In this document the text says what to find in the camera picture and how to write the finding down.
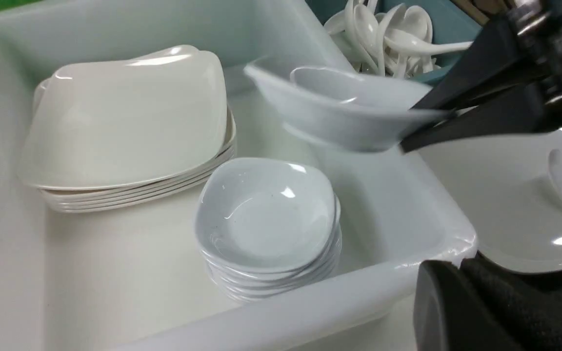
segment white bin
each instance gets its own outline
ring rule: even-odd
[[[330,177],[343,208],[339,275],[239,307],[196,251],[200,187],[65,215],[15,178],[41,79],[178,44],[221,58],[239,156],[304,162]],[[382,317],[413,292],[422,260],[475,254],[473,227],[417,154],[337,153],[283,131],[241,73],[266,54],[351,69],[303,0],[45,1],[0,13],[1,351],[286,350]]]

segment stack of dishes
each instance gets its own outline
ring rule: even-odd
[[[210,278],[225,295],[246,303],[334,274],[342,247],[340,215],[321,171],[237,158],[205,185],[195,233]]]
[[[34,109],[18,174],[55,211],[176,194],[235,153],[220,60],[192,46],[65,66],[37,87]]]

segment black fabric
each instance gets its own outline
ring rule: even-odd
[[[413,326],[419,351],[524,351],[450,262],[420,265]]]
[[[562,279],[507,273],[483,258],[464,260],[461,273],[502,327],[531,351],[562,351]]]

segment blue container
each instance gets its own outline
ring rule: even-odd
[[[321,23],[343,10],[346,5],[346,0],[306,0],[306,2]],[[380,0],[379,12],[386,12],[401,2],[407,6],[421,6],[428,12],[433,21],[434,44],[472,41],[481,29],[478,23],[450,0]],[[442,68],[417,76],[413,80],[435,86],[450,71],[460,56],[461,53],[435,56],[437,64]]]

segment black tongs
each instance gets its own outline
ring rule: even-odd
[[[529,0],[497,15],[413,108],[474,109],[425,126],[405,152],[460,138],[549,133],[562,127],[562,0]]]

